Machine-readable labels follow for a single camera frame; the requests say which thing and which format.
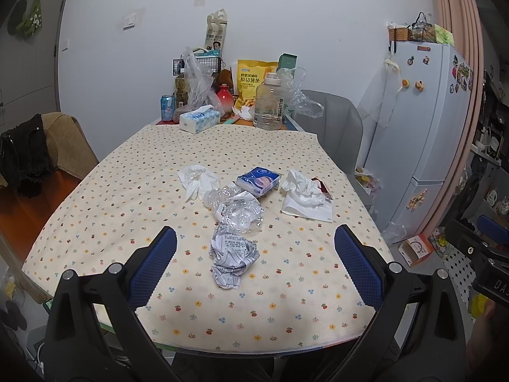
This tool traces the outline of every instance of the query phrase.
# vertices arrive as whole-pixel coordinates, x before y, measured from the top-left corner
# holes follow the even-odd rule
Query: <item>blue soda can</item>
[[[161,120],[172,121],[175,112],[175,95],[161,96]]]

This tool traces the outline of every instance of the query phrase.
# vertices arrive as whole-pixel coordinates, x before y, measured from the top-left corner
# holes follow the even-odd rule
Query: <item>floral tablecloth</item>
[[[177,171],[200,164],[222,185],[256,166],[286,175],[294,168],[318,177],[334,197],[332,223],[282,214],[282,194],[265,208],[259,259],[239,289],[219,288],[211,275],[216,220],[199,201],[185,202]],[[148,245],[164,225],[178,248],[146,307],[136,313],[155,342],[210,352],[307,350],[362,334],[374,314],[365,306],[334,250],[347,224],[386,261],[389,249],[346,176],[317,142],[293,131],[218,125],[199,134],[177,126],[146,126],[109,154],[49,219],[24,272],[53,295],[68,268],[103,272]],[[110,325],[104,308],[98,318]]]

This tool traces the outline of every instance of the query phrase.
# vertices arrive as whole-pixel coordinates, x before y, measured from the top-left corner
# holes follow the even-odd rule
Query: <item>tissue package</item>
[[[257,166],[251,172],[237,177],[235,183],[254,196],[263,196],[273,188],[279,187],[281,175]]]
[[[184,131],[198,133],[218,124],[220,118],[221,114],[217,110],[207,109],[202,112],[198,109],[180,115],[179,126]]]

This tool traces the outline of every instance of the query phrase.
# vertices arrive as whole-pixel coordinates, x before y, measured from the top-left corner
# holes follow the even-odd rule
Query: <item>white refrigerator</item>
[[[456,154],[473,72],[450,45],[398,43],[392,60],[399,65],[400,75],[389,70],[365,167],[382,186],[373,202],[376,225],[380,231],[389,223],[403,225],[406,237],[411,237],[437,197]],[[395,101],[387,93],[394,91],[390,82],[394,78],[410,83]],[[422,83],[422,91],[416,82]]]

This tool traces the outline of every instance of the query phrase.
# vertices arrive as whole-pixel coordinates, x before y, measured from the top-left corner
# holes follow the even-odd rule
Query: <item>pink curtain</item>
[[[477,124],[484,80],[483,36],[475,0],[436,0],[437,23],[454,35],[455,48],[474,72],[467,119],[455,158],[436,200],[419,227],[426,236],[436,228],[462,174]]]

